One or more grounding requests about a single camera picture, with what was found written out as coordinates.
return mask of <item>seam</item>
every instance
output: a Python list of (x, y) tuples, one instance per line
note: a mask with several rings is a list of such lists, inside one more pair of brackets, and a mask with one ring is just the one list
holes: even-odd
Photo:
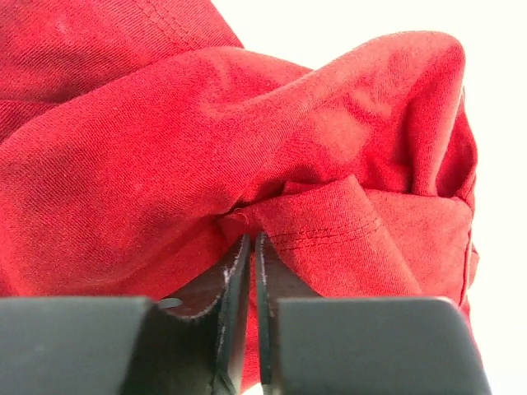
[[(362, 221), (366, 221), (369, 219), (369, 217), (375, 213), (375, 210), (372, 210), (370, 212), (368, 212), (367, 214), (365, 214), (360, 220), (358, 220), (357, 222), (362, 222)], [(368, 224), (366, 225), (362, 225), (362, 226), (359, 226), (357, 228), (353, 228), (353, 229), (361, 229), (363, 228), (364, 226), (367, 226)], [(275, 234), (269, 234), (269, 237), (284, 237), (284, 236), (293, 236), (293, 235), (304, 235), (304, 234), (309, 234), (309, 233), (314, 233), (314, 232), (324, 232), (324, 231), (327, 231), (327, 230), (339, 230), (339, 229), (344, 229), (344, 228), (349, 228), (349, 224), (346, 224), (346, 225), (339, 225), (339, 226), (330, 226), (329, 228), (318, 228), (318, 229), (311, 229), (311, 230), (299, 230), (297, 232), (291, 232), (291, 233), (275, 233)]]
[[(152, 7), (152, 11), (149, 12), (141, 2), (145, 2), (148, 6)], [(174, 35), (180, 38), (188, 47), (188, 49), (194, 50), (194, 47), (181, 35), (177, 32), (177, 30), (172, 26), (169, 20), (165, 16), (159, 13), (157, 10), (156, 5), (152, 2), (152, 0), (136, 0), (136, 4), (138, 5), (139, 9), (142, 11), (143, 14), (145, 14), (150, 22), (152, 22), (154, 25), (157, 26), (157, 28), (165, 35), (165, 37), (172, 43), (176, 44), (181, 50), (185, 50), (185, 48), (182, 48), (180, 43), (175, 39)], [(159, 21), (155, 21), (152, 19), (152, 14), (159, 16), (166, 24), (168, 25), (169, 29), (165, 29), (159, 24)]]
[(375, 233), (377, 230), (379, 230), (379, 228), (380, 228), (380, 226), (378, 225), (374, 229), (369, 230), (368, 232), (366, 232), (363, 235), (354, 235), (354, 237), (350, 237), (348, 239), (341, 239), (341, 240), (331, 241), (329, 243), (320, 243), (318, 241), (320, 239), (332, 239), (333, 237), (335, 237), (335, 235), (334, 235), (334, 236), (329, 236), (329, 237), (325, 237), (325, 238), (313, 239), (314, 243), (310, 243), (310, 244), (303, 243), (302, 245), (297, 245), (295, 247), (277, 248), (277, 251), (292, 251), (294, 249), (303, 249), (303, 248), (306, 248), (306, 247), (315, 247), (315, 246), (318, 246), (318, 245), (334, 245), (334, 244), (350, 243), (352, 241), (355, 241), (357, 239), (362, 239), (364, 237), (367, 237), (368, 235), (371, 235), (371, 234)]
[(368, 222), (367, 224), (365, 224), (363, 226), (359, 226), (358, 228), (350, 229), (350, 230), (348, 230), (346, 232), (334, 233), (332, 235), (313, 235), (313, 236), (309, 236), (308, 235), (307, 237), (299, 237), (299, 238), (293, 238), (293, 239), (289, 239), (289, 240), (276, 241), (276, 242), (274, 242), (274, 244), (275, 245), (280, 245), (280, 244), (301, 242), (301, 241), (306, 241), (306, 240), (329, 239), (329, 238), (332, 238), (332, 237), (339, 237), (339, 236), (354, 234), (354, 233), (359, 232), (360, 230), (363, 230), (363, 229), (371, 227), (371, 226), (373, 226), (374, 229), (378, 229), (380, 225), (376, 224), (375, 221), (371, 221), (371, 222)]
[(461, 294), (459, 296), (459, 307), (463, 305), (467, 299), (469, 291), (469, 277), (470, 277), (470, 260), (472, 259), (472, 229), (469, 230), (469, 242), (464, 253), (463, 265), (463, 285), (461, 286)]
[(197, 48), (199, 48), (199, 43), (196, 41), (196, 39), (194, 38), (194, 36), (190, 34), (190, 31), (189, 31), (187, 28), (185, 28), (181, 22), (179, 22), (177, 19), (175, 19), (175, 15), (172, 13), (172, 11), (171, 11), (167, 6), (165, 6), (165, 5), (161, 4), (161, 3), (159, 4), (159, 7), (162, 7), (162, 8), (166, 11), (166, 13), (172, 18), (172, 21), (173, 21), (173, 22), (174, 22), (174, 23), (180, 28), (180, 30), (183, 31), (183, 33), (184, 33), (185, 35), (187, 35), (187, 37), (189, 38), (189, 40), (192, 41), (192, 44), (191, 44), (190, 42), (186, 41), (186, 40), (183, 38), (183, 35), (182, 35), (181, 33), (179, 33), (178, 36), (179, 36), (179, 37), (180, 37), (180, 38), (181, 38), (181, 39), (182, 39), (182, 40), (183, 40), (183, 41), (184, 41), (184, 42), (185, 42), (185, 43), (186, 43), (191, 49), (197, 49)]
[(467, 204), (467, 202), (466, 202), (466, 200), (467, 200), (467, 196), (468, 196), (471, 192), (474, 191), (474, 187), (475, 187), (475, 185), (476, 185), (476, 174), (474, 175), (474, 179), (472, 180), (472, 183), (470, 184), (470, 188), (469, 188), (469, 190), (468, 190), (466, 193), (464, 193), (464, 194), (462, 195), (462, 197), (461, 197), (461, 198), (463, 199), (463, 201), (464, 201), (465, 204)]

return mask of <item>stitching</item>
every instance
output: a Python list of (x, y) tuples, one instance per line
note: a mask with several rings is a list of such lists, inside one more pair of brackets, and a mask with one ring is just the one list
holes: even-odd
[(303, 248), (306, 248), (306, 247), (315, 247), (315, 246), (318, 246), (318, 245), (334, 245), (334, 244), (350, 243), (350, 242), (352, 242), (354, 240), (362, 239), (364, 237), (367, 237), (368, 235), (371, 235), (371, 234), (375, 233), (377, 230), (379, 230), (379, 228), (380, 228), (380, 226), (377, 226), (373, 230), (370, 230), (370, 231), (366, 232), (363, 235), (356, 235), (355, 237), (351, 237), (349, 239), (332, 241), (332, 242), (329, 242), (329, 243), (316, 242), (316, 243), (311, 243), (311, 244), (302, 244), (302, 245), (297, 245), (295, 247), (289, 247), (289, 248), (284, 248), (284, 249), (277, 248), (277, 251), (292, 251), (294, 249), (303, 249)]
[[(358, 222), (367, 221), (369, 219), (369, 216), (371, 216), (374, 213), (375, 213), (375, 210), (372, 210), (372, 211), (368, 212)], [(355, 228), (355, 229), (358, 230), (358, 229), (361, 229), (361, 228), (363, 228), (364, 226), (367, 226), (367, 225), (368, 224), (365, 224), (365, 225), (359, 226), (358, 228)], [(342, 228), (348, 228), (349, 226), (350, 226), (349, 224), (346, 224), (346, 225), (339, 225), (339, 226), (331, 226), (329, 228), (300, 230), (300, 231), (292, 232), (292, 233), (275, 233), (275, 234), (269, 234), (269, 237), (283, 237), (283, 236), (303, 235), (303, 234), (311, 233), (311, 232), (321, 232), (321, 231), (326, 231), (326, 230), (338, 230), (338, 229), (342, 229)]]
[(191, 49), (197, 49), (199, 48), (199, 43), (196, 41), (195, 37), (193, 35), (190, 34), (190, 31), (188, 29), (186, 29), (183, 24), (181, 24), (181, 22), (179, 22), (177, 19), (175, 19), (175, 15), (170, 11), (170, 9), (165, 6), (165, 5), (162, 5), (162, 4), (159, 4), (160, 7), (162, 7), (166, 13), (172, 18), (172, 21), (175, 22), (175, 24), (189, 37), (189, 39), (192, 41), (193, 44), (190, 44), (188, 41), (186, 41), (184, 38), (183, 38), (183, 35), (182, 34), (178, 34), (180, 36), (180, 38), (191, 48)]
[(374, 222), (368, 222), (367, 224), (365, 224), (363, 226), (360, 226), (360, 227), (354, 228), (354, 229), (350, 229), (350, 230), (348, 230), (346, 232), (342, 232), (342, 233), (336, 233), (336, 234), (332, 234), (332, 235), (314, 235), (314, 236), (308, 236), (308, 237), (303, 237), (303, 238), (295, 238), (295, 239), (289, 239), (289, 240), (283, 240), (283, 241), (276, 241), (276, 242), (274, 242), (274, 244), (275, 245), (279, 245), (279, 244), (287, 244), (287, 243), (293, 243), (293, 242), (299, 242), (299, 241), (305, 241), (305, 240), (328, 239), (328, 238), (332, 238), (332, 237), (344, 236), (344, 235), (357, 233), (360, 230), (363, 230), (363, 229), (365, 229), (365, 228), (367, 228), (369, 226), (373, 226), (374, 229), (378, 229), (380, 227), (380, 225), (377, 225)]
[[(144, 5), (141, 4), (141, 2), (145, 2), (148, 6), (151, 6), (152, 7), (152, 11), (149, 12)], [(189, 47), (191, 50), (194, 49), (194, 47), (192, 45), (190, 45), (189, 42), (187, 42), (186, 39), (184, 39), (184, 37), (182, 37), (180, 34), (178, 34), (178, 32), (176, 31), (176, 29), (172, 26), (172, 24), (170, 23), (170, 21), (168, 21), (166, 19), (165, 16), (163, 16), (162, 14), (159, 13), (159, 11), (157, 10), (156, 8), (156, 5), (152, 2), (152, 0), (136, 0), (136, 4), (138, 5), (139, 9), (141, 9), (142, 13), (145, 14), (147, 16), (147, 18), (150, 20), (150, 22), (154, 23), (157, 28), (161, 31), (161, 33), (163, 33), (163, 35), (165, 35), (165, 37), (173, 44), (176, 44), (178, 45), (178, 47), (181, 49), (181, 50), (185, 50), (185, 48), (182, 48), (180, 43), (173, 37), (173, 35), (177, 35), (179, 38), (181, 38), (181, 40), (187, 45), (187, 47)], [(160, 24), (159, 24), (159, 21), (155, 21), (152, 19), (152, 15), (157, 15), (159, 16), (164, 22), (166, 22), (166, 24), (168, 25), (169, 29), (168, 29), (168, 32), (167, 32), (167, 29), (165, 29), (164, 27), (162, 27)]]

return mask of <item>white wall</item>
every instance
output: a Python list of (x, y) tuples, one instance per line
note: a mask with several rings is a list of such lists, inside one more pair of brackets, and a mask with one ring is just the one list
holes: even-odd
[(464, 45), (479, 149), (472, 321), (495, 395), (527, 393), (527, 13), (521, 0), (213, 0), (245, 47), (317, 68), (378, 35), (442, 30)]

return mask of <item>red cloth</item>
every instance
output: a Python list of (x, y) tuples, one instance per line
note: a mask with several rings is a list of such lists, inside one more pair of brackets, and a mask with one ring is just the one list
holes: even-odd
[[(0, 6), (0, 295), (149, 295), (268, 232), (327, 296), (469, 313), (476, 146), (449, 35), (311, 71), (202, 0)], [(250, 306), (244, 388), (258, 380)]]

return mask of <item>crumpled fabric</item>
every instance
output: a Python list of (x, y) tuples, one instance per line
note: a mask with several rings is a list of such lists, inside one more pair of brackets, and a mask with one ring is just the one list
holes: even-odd
[(243, 49), (206, 0), (4, 1), (0, 295), (158, 300), (264, 230), (321, 295), (444, 296), (469, 319), (463, 73), (439, 32), (310, 70)]

